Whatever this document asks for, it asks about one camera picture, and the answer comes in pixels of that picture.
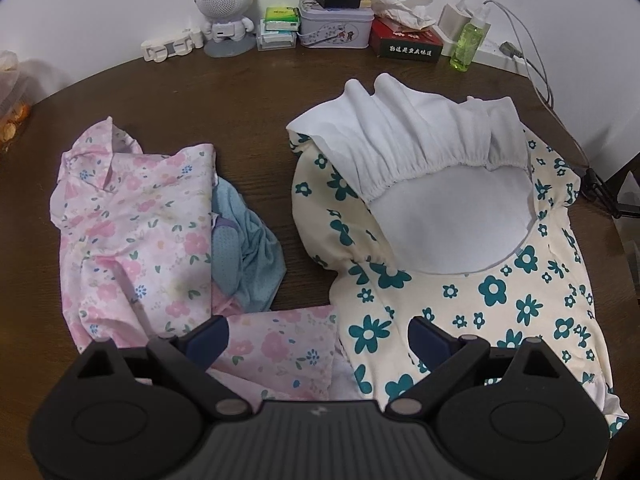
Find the cream green floral garment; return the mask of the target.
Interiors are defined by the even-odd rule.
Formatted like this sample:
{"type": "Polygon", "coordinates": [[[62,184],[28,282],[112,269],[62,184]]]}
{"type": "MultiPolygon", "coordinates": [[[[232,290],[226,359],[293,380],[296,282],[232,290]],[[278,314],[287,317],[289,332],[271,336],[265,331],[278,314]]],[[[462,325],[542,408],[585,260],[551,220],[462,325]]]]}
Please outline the cream green floral garment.
{"type": "Polygon", "coordinates": [[[293,218],[335,272],[329,298],[356,383],[386,404],[430,371],[426,318],[513,349],[538,336],[616,434],[627,414],[568,210],[579,179],[508,98],[457,103],[383,74],[288,124],[293,218]]]}

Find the white folding stand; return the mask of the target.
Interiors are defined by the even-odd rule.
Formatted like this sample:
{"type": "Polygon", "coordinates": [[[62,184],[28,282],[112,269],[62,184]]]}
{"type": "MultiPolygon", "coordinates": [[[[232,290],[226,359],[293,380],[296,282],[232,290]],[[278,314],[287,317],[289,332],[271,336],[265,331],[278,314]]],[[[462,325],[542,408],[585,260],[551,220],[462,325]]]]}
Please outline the white folding stand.
{"type": "Polygon", "coordinates": [[[188,55],[202,47],[204,47],[204,35],[201,29],[193,27],[165,38],[145,40],[141,44],[141,51],[145,62],[161,63],[168,58],[188,55]]]}

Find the blue grey cloth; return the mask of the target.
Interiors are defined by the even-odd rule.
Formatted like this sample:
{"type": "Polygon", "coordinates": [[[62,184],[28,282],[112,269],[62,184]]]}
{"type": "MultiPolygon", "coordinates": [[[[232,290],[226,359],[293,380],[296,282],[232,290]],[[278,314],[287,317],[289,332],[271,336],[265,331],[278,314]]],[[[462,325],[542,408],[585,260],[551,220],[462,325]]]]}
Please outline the blue grey cloth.
{"type": "Polygon", "coordinates": [[[286,272],[277,237],[223,178],[214,187],[212,209],[213,281],[243,311],[269,310],[286,272]]]}

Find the pink floral garment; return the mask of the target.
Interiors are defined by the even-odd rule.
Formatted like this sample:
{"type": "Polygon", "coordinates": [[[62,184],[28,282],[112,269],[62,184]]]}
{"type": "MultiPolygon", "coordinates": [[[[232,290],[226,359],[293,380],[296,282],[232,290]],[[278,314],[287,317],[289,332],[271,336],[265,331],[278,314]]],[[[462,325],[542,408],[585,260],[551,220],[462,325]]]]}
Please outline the pink floral garment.
{"type": "MultiPolygon", "coordinates": [[[[111,119],[91,126],[62,155],[50,199],[61,234],[63,318],[78,350],[111,339],[142,347],[183,336],[215,315],[248,313],[212,278],[212,201],[217,184],[209,144],[172,155],[142,151],[111,119]]],[[[250,403],[326,400],[334,368],[291,382],[222,382],[250,403]]]]}

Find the white power strip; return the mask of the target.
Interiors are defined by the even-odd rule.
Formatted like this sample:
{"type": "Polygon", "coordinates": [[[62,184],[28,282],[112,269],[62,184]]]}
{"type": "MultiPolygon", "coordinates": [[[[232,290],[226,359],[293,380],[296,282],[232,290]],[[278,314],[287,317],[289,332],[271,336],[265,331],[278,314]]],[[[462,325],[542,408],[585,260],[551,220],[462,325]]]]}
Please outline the white power strip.
{"type": "Polygon", "coordinates": [[[491,40],[485,40],[478,48],[473,62],[523,77],[527,75],[525,64],[520,58],[509,58],[499,50],[498,44],[491,40]]]}

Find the green spray bottle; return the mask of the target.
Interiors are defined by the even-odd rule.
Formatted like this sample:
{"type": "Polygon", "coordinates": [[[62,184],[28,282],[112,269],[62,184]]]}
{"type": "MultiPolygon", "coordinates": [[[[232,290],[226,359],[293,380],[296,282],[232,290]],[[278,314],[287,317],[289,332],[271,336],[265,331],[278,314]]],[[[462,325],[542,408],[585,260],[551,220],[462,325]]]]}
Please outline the green spray bottle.
{"type": "Polygon", "coordinates": [[[485,2],[472,13],[472,18],[463,26],[454,52],[450,56],[450,66],[458,72],[465,73],[469,69],[476,51],[483,44],[490,29],[489,13],[489,4],[485,2]]]}

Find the plastic bag of oranges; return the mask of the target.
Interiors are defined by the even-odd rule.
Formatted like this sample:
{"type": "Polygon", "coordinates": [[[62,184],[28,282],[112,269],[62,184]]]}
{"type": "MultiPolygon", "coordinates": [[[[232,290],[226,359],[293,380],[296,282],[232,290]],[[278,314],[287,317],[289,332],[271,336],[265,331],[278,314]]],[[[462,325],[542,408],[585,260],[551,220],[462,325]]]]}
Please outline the plastic bag of oranges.
{"type": "Polygon", "coordinates": [[[26,122],[32,100],[29,76],[21,69],[14,52],[1,51],[0,77],[0,142],[1,151],[5,153],[26,122]]]}

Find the red green tissue box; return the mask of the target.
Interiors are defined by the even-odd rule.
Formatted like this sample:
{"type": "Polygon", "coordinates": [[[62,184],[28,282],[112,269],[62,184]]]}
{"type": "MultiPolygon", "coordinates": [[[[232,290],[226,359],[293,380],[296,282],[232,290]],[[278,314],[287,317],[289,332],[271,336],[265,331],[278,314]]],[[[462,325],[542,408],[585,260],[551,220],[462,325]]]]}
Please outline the red green tissue box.
{"type": "Polygon", "coordinates": [[[432,0],[370,0],[374,20],[370,46],[378,58],[436,62],[442,40],[428,13],[432,0]]]}

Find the green white tissue packs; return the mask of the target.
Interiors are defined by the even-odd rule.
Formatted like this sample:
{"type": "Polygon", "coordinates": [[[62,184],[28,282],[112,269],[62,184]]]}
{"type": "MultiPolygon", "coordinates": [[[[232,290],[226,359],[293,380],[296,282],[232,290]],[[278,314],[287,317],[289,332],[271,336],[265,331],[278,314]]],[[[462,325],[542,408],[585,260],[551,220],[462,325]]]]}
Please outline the green white tissue packs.
{"type": "Polygon", "coordinates": [[[259,22],[257,49],[271,51],[295,48],[299,25],[299,10],[294,6],[268,6],[259,22]]]}

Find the white charger adapter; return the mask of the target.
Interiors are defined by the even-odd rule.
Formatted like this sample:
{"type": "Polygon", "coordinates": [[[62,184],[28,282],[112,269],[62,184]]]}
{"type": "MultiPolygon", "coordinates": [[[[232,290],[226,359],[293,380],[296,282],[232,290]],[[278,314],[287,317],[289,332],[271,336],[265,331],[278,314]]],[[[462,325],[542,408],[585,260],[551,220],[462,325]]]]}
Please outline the white charger adapter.
{"type": "Polygon", "coordinates": [[[446,3],[437,22],[437,27],[451,42],[460,37],[463,27],[471,21],[472,15],[465,8],[446,3]]]}

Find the white floral tin box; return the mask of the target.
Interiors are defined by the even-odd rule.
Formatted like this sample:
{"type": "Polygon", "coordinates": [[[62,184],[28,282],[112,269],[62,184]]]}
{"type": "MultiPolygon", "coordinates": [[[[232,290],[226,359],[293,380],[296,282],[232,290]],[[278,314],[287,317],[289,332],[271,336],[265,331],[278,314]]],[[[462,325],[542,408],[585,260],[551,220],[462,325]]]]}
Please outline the white floral tin box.
{"type": "Polygon", "coordinates": [[[298,41],[311,49],[369,47],[374,13],[370,8],[325,9],[316,0],[299,0],[298,41]]]}

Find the white robot speaker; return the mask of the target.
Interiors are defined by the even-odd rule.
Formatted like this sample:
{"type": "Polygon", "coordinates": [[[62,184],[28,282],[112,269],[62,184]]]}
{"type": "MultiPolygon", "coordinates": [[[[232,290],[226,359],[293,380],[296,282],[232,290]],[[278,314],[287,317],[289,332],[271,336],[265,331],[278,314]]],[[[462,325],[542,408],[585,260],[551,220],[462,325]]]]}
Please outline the white robot speaker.
{"type": "Polygon", "coordinates": [[[246,15],[254,0],[194,0],[205,20],[204,51],[210,58],[234,58],[256,48],[255,24],[246,15]]]}

